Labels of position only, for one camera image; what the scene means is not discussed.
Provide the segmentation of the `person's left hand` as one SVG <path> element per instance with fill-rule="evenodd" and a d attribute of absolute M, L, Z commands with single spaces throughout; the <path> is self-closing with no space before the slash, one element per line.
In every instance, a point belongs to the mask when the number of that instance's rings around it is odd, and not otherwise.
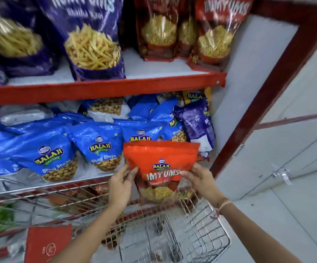
<path fill-rule="evenodd" d="M 119 171 L 110 178 L 108 208 L 117 218 L 126 208 L 130 197 L 132 186 L 128 185 L 129 164 L 123 165 Z"/>

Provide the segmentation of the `person's right hand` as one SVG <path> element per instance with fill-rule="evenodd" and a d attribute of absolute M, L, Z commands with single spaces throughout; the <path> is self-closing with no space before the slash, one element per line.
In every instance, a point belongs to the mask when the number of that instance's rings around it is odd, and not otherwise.
<path fill-rule="evenodd" d="M 218 189 L 212 173 L 209 169 L 198 163 L 194 163 L 191 170 L 199 170 L 199 186 L 194 187 L 195 190 L 205 198 L 214 208 L 217 208 L 224 195 Z"/>

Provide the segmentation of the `orange-red snack pouch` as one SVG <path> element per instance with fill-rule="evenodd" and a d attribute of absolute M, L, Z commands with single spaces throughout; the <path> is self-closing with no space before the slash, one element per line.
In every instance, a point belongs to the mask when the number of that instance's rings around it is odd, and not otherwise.
<path fill-rule="evenodd" d="M 167 204 L 177 199 L 181 171 L 197 160 L 200 144 L 174 141 L 134 141 L 123 144 L 130 168 L 138 167 L 134 182 L 144 204 Z"/>

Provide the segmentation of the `person's left forearm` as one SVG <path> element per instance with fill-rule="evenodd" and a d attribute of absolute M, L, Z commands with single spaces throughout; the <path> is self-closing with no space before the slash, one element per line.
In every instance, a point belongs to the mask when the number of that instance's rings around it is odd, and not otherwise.
<path fill-rule="evenodd" d="M 107 232 L 124 211 L 127 202 L 114 201 L 82 232 L 76 236 L 65 249 L 52 258 L 49 263 L 89 263 L 98 250 Z"/>

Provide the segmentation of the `person's right forearm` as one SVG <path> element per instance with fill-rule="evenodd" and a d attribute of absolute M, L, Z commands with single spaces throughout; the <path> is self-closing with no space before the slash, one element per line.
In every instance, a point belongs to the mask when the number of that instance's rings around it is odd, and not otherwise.
<path fill-rule="evenodd" d="M 255 263 L 303 263 L 234 204 L 221 212 Z"/>

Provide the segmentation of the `thread wrist band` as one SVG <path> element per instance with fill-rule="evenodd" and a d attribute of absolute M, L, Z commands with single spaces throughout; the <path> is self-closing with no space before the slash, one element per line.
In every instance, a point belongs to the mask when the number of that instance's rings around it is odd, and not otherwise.
<path fill-rule="evenodd" d="M 212 216 L 209 216 L 210 219 L 217 220 L 222 215 L 221 209 L 228 204 L 232 204 L 232 201 L 230 201 L 227 197 L 223 197 L 221 202 L 218 203 L 217 208 L 215 208 L 215 214 Z"/>

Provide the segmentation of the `small purple snack packet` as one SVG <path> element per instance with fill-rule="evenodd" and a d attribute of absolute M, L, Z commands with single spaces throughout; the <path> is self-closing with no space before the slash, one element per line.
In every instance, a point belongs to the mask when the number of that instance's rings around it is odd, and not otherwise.
<path fill-rule="evenodd" d="M 198 155 L 208 159 L 216 144 L 208 99 L 204 97 L 183 107 L 174 106 L 173 115 L 182 124 L 188 141 L 200 144 Z"/>

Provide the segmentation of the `stack of low red packets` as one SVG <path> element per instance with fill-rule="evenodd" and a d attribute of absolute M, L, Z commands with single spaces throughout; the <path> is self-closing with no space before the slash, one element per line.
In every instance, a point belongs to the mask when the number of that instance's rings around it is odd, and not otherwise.
<path fill-rule="evenodd" d="M 108 183 L 69 189 L 47 196 L 52 208 L 71 216 L 86 216 L 106 206 L 109 201 Z"/>

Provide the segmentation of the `yellow snack packet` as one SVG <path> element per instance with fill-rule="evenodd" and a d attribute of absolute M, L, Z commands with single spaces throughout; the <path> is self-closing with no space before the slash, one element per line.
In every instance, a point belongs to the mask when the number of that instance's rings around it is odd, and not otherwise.
<path fill-rule="evenodd" d="M 198 101 L 203 98 L 206 98 L 208 100 L 208 104 L 210 104 L 212 88 L 207 87 L 207 88 L 202 88 L 198 90 L 183 90 L 181 94 L 182 94 L 185 105 Z"/>

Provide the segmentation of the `pile of blue peanut packets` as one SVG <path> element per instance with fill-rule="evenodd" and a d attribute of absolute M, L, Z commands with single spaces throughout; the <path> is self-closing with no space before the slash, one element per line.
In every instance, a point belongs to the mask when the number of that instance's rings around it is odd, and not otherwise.
<path fill-rule="evenodd" d="M 48 131 L 25 133 L 0 141 L 0 167 L 16 163 L 51 182 L 67 181 L 78 170 L 76 152 L 102 172 L 113 172 L 122 162 L 123 144 L 158 141 L 163 121 L 114 119 L 113 123 L 86 120 Z"/>

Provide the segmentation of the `red metal shelf rack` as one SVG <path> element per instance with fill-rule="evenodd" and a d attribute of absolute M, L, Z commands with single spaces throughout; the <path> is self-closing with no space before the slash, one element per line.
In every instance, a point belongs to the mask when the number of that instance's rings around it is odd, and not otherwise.
<path fill-rule="evenodd" d="M 228 138 L 222 152 L 212 164 L 217 177 L 231 160 L 237 146 L 256 129 L 256 125 L 281 96 L 317 50 L 317 0 L 255 0 L 251 14 L 281 23 L 298 25 L 283 54 L 257 92 L 248 109 Z M 208 85 L 221 78 L 219 74 L 173 76 L 167 78 L 75 82 L 55 85 L 0 87 L 0 104 L 29 104 L 36 101 L 68 100 L 80 97 L 113 97 L 125 93 L 153 93 L 158 90 L 187 89 Z"/>

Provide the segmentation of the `red cart seat flap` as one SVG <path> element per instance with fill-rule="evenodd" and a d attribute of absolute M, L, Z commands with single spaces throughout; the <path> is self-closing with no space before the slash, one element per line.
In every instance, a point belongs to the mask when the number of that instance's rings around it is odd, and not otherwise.
<path fill-rule="evenodd" d="M 48 263 L 72 239 L 71 225 L 28 228 L 24 263 Z"/>

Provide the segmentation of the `silver packet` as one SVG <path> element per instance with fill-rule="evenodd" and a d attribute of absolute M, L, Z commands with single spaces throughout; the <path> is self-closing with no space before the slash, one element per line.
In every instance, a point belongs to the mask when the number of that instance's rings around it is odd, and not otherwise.
<path fill-rule="evenodd" d="M 49 119 L 53 112 L 41 104 L 10 104 L 0 106 L 0 122 L 7 126 Z"/>

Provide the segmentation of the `red noodle snack packet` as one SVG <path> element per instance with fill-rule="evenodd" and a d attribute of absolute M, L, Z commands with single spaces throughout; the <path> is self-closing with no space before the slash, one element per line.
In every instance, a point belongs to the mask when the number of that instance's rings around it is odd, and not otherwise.
<path fill-rule="evenodd" d="M 134 0 L 139 54 L 145 61 L 172 62 L 178 23 L 187 0 Z"/>
<path fill-rule="evenodd" d="M 182 0 L 179 7 L 176 57 L 187 59 L 198 37 L 195 0 Z"/>
<path fill-rule="evenodd" d="M 198 39 L 187 60 L 195 71 L 223 72 L 231 45 L 254 0 L 195 0 Z"/>

